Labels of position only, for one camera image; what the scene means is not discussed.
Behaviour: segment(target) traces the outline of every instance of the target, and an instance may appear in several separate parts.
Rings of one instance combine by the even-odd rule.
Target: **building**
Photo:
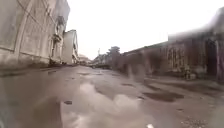
[[[170,35],[167,42],[122,55],[120,70],[136,76],[163,74],[224,81],[224,8],[205,28]]]
[[[88,58],[88,57],[86,57],[85,55],[82,55],[82,54],[79,54],[79,62],[81,62],[81,63],[90,63],[91,62],[91,60]]]
[[[0,0],[0,6],[1,69],[62,63],[66,0]]]
[[[62,48],[62,63],[74,64],[77,61],[78,61],[77,33],[75,30],[71,30],[64,34],[64,44]]]

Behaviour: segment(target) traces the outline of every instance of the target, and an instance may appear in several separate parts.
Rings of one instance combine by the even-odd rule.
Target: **overcast sky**
[[[68,0],[67,30],[76,29],[79,53],[94,59],[100,48],[121,52],[167,40],[207,24],[223,0]]]

